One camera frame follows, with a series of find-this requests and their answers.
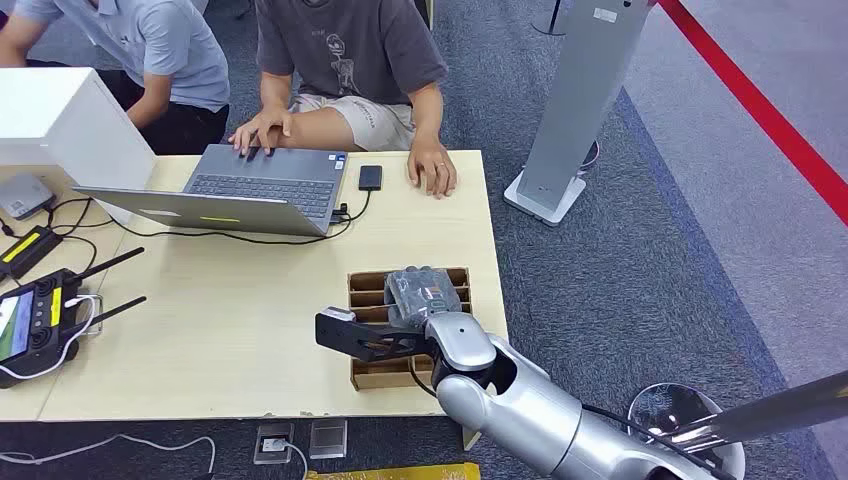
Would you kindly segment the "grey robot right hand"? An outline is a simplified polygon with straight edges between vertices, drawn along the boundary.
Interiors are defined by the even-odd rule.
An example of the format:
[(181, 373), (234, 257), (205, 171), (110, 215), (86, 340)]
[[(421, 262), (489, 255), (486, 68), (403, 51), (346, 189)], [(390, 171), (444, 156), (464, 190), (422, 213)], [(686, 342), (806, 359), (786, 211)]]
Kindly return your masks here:
[(461, 312), (461, 300), (448, 271), (409, 266), (385, 275), (384, 301), (393, 327), (422, 329), (429, 317)]

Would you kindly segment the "person's left hand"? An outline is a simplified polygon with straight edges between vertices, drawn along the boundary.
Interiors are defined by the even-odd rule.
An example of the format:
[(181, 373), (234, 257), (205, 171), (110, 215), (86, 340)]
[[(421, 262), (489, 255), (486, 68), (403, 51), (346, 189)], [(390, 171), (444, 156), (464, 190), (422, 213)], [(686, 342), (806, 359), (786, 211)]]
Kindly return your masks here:
[(456, 188), (455, 166), (439, 140), (415, 137), (409, 151), (407, 173), (416, 188), (435, 198), (449, 197)]

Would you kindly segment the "person's right hand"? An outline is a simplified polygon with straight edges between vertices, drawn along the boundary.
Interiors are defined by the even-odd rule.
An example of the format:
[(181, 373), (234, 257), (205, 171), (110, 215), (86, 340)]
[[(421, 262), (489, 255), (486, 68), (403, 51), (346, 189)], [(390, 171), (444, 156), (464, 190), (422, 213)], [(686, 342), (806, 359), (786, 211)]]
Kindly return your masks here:
[(263, 108), (251, 120), (238, 127), (227, 139), (240, 156), (246, 156), (252, 148), (271, 154), (284, 146), (291, 137), (293, 115), (285, 109)]

